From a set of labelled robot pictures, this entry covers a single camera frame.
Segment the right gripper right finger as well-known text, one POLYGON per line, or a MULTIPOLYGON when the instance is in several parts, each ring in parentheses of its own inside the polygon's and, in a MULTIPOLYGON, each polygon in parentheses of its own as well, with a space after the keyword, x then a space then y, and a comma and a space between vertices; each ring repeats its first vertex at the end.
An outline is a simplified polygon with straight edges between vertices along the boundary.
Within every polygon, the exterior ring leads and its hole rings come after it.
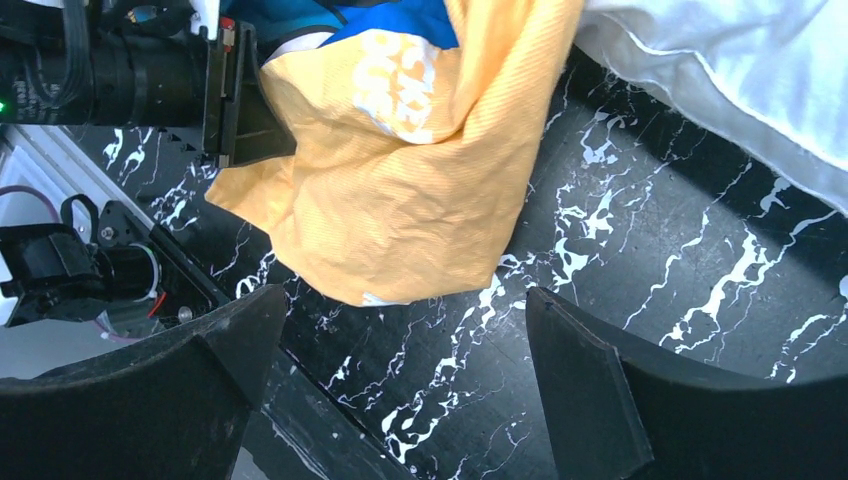
POLYGON ((525 324, 562 479, 843 479, 847 379, 798 384, 678 355, 551 291, 525 324))

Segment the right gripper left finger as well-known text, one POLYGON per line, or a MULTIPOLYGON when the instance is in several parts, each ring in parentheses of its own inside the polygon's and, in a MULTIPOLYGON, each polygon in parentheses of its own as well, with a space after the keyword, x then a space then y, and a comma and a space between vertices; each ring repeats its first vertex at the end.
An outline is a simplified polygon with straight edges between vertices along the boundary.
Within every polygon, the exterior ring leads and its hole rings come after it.
POLYGON ((286 295, 267 285, 112 352, 1 382, 5 479, 228 479, 286 295))

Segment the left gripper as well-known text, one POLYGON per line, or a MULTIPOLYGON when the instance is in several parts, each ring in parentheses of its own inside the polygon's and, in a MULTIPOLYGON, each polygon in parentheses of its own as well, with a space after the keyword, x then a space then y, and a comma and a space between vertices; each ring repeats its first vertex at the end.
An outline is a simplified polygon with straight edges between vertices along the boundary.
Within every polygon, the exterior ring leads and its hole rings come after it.
POLYGON ((218 169, 291 155, 252 25, 216 1, 4 1, 1 121, 193 127, 218 169))

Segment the yellow and blue pillowcase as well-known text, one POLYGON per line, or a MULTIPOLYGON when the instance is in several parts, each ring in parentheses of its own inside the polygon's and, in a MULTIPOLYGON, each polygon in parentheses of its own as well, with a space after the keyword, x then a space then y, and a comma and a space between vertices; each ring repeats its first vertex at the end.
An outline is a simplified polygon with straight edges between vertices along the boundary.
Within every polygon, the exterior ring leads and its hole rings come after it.
POLYGON ((524 205, 580 1, 225 1, 293 153, 209 203, 353 306, 487 287, 524 205))

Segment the white pillow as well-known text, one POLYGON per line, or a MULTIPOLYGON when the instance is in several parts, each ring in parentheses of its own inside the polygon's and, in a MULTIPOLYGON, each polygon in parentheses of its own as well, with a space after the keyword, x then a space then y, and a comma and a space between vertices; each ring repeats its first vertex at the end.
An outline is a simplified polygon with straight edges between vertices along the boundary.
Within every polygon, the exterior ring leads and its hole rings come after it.
POLYGON ((792 185, 847 208, 843 1, 589 1, 576 45, 792 185))

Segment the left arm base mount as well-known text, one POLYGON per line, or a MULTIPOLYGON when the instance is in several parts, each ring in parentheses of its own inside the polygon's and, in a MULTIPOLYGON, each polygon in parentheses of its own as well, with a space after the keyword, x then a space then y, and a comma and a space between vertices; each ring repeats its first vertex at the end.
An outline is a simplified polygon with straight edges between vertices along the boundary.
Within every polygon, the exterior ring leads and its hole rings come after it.
POLYGON ((149 308, 165 327, 227 303, 228 296, 163 227, 120 201, 66 199, 54 223, 1 229, 1 324, 84 322, 112 309, 149 308))

